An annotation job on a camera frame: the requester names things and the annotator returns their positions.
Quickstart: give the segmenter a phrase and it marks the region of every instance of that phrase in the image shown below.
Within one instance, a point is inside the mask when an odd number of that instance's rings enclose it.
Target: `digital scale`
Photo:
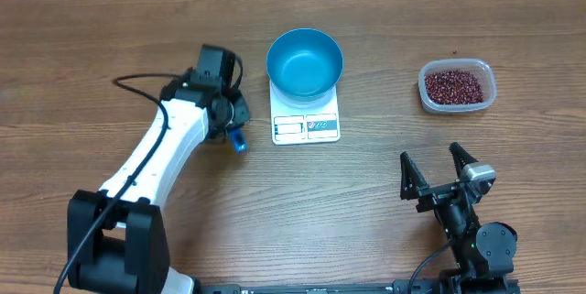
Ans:
[[[276,145],[337,142],[340,114],[336,87],[313,101],[298,101],[270,82],[271,131]]]

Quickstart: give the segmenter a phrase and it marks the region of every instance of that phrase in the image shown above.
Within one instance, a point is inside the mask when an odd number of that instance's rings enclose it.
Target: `wooden tabletop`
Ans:
[[[586,0],[0,0],[0,292],[48,293],[66,254],[67,202],[130,156],[156,107],[116,76],[182,73],[202,43],[244,60],[250,153],[198,147],[165,210],[172,266],[248,286],[408,278],[445,238],[399,199],[399,154],[449,182],[460,142],[498,180],[481,222],[519,233],[525,293],[586,288]],[[265,56],[295,27],[339,42],[342,139],[276,147]],[[494,69],[485,112],[426,114],[431,60]],[[158,93],[165,80],[137,81]],[[422,276],[453,266],[450,254]]]

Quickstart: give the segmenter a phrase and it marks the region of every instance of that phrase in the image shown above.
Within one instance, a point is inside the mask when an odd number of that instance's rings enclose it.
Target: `blue object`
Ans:
[[[230,132],[230,138],[232,139],[232,146],[234,147],[234,151],[236,151],[236,153],[239,155],[245,154],[246,150],[248,149],[248,145],[246,144],[246,141],[244,140],[244,135],[242,133],[242,130],[240,130],[240,129],[232,130]]]
[[[330,36],[298,28],[279,37],[266,56],[266,72],[285,95],[310,100],[332,89],[342,76],[342,50]]]

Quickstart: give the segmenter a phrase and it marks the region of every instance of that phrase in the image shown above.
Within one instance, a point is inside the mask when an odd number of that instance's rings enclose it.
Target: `bowl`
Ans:
[[[425,78],[439,71],[446,70],[461,70],[469,71],[471,75],[478,79],[483,90],[482,103],[470,104],[438,104],[433,102],[429,96],[425,86]],[[466,112],[480,111],[492,103],[496,99],[496,81],[494,80],[494,73],[490,66],[483,60],[476,59],[454,59],[454,60],[434,60],[429,62],[421,69],[418,78],[419,95],[421,96],[421,103],[423,108],[433,114],[460,114]]]
[[[266,55],[266,73],[283,94],[297,100],[318,99],[342,76],[344,60],[333,38],[313,28],[280,36]]]

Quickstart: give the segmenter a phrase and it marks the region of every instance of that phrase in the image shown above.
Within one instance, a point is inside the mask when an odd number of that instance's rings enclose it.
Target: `clear plastic container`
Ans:
[[[429,99],[425,89],[425,77],[439,71],[461,70],[469,71],[478,79],[483,89],[482,103],[442,105]],[[429,62],[419,73],[419,94],[423,108],[433,114],[459,114],[465,112],[480,111],[490,106],[496,98],[496,81],[493,70],[487,63],[476,59],[434,60]]]

